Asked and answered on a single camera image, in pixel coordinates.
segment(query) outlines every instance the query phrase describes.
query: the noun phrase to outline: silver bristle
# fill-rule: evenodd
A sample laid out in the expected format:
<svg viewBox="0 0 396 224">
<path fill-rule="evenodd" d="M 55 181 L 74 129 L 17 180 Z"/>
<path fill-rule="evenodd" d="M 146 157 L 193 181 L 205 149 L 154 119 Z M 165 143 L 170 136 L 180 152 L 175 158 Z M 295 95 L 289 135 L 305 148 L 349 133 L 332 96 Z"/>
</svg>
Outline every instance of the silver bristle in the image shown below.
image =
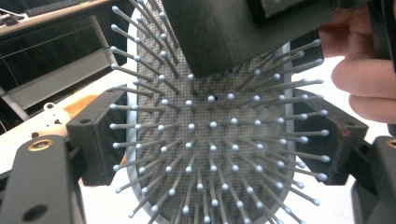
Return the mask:
<svg viewBox="0 0 396 224">
<path fill-rule="evenodd" d="M 111 28 L 134 41 L 139 53 L 116 47 L 111 50 L 133 59 L 137 70 L 117 64 L 111 67 L 136 77 L 134 85 L 128 83 L 128 87 L 114 90 L 136 94 L 137 100 L 110 108 L 126 110 L 135 119 L 130 124 L 114 123 L 109 127 L 115 132 L 125 129 L 135 134 L 134 141 L 113 144 L 114 148 L 127 147 L 128 154 L 133 155 L 124 164 L 114 166 L 114 171 L 126 168 L 134 177 L 116 192 L 132 188 L 137 195 L 143 195 L 130 218 L 145 206 L 151 213 L 148 223 L 166 219 L 180 224 L 248 224 L 264 217 L 269 223 L 281 224 L 283 221 L 275 214 L 275 208 L 281 207 L 303 223 L 283 203 L 282 195 L 291 191 L 319 205 L 317 199 L 297 190 L 304 183 L 294 180 L 293 174 L 311 175 L 320 181 L 326 181 L 327 176 L 303 170 L 305 164 L 296 157 L 323 162 L 331 159 L 297 152 L 290 146 L 309 144 L 309 137 L 326 138 L 330 133 L 295 132 L 289 126 L 295 120 L 326 116 L 328 112 L 295 115 L 287 109 L 295 103 L 323 98 L 292 96 L 291 89 L 321 84 L 322 80 L 291 82 L 288 74 L 321 61 L 297 67 L 286 65 L 304 57 L 304 50 L 320 41 L 290 51 L 265 52 L 214 76 L 195 78 L 178 47 L 162 2 L 131 3 L 141 13 L 138 22 L 116 7 L 113 11 L 131 23 L 137 35 L 129 35 L 117 25 Z"/>
</svg>

